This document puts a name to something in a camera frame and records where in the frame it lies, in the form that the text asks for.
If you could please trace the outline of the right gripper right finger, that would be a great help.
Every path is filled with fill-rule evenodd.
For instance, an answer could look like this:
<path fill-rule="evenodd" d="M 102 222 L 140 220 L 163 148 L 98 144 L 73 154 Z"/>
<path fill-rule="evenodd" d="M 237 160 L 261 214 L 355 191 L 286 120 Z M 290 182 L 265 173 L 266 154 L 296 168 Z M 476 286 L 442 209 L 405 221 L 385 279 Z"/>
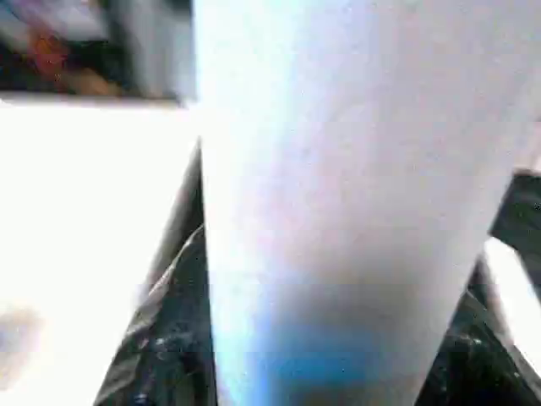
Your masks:
<path fill-rule="evenodd" d="M 540 378 L 498 322 L 479 266 L 456 307 L 418 403 L 540 404 Z"/>

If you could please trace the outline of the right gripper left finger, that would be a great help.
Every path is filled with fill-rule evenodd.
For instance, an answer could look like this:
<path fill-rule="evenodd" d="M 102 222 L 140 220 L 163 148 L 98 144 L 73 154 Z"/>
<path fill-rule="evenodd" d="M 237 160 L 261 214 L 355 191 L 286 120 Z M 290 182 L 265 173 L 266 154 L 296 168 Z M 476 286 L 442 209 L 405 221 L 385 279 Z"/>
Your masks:
<path fill-rule="evenodd" d="M 212 403 L 210 301 L 203 227 L 191 234 L 137 310 L 95 403 Z"/>

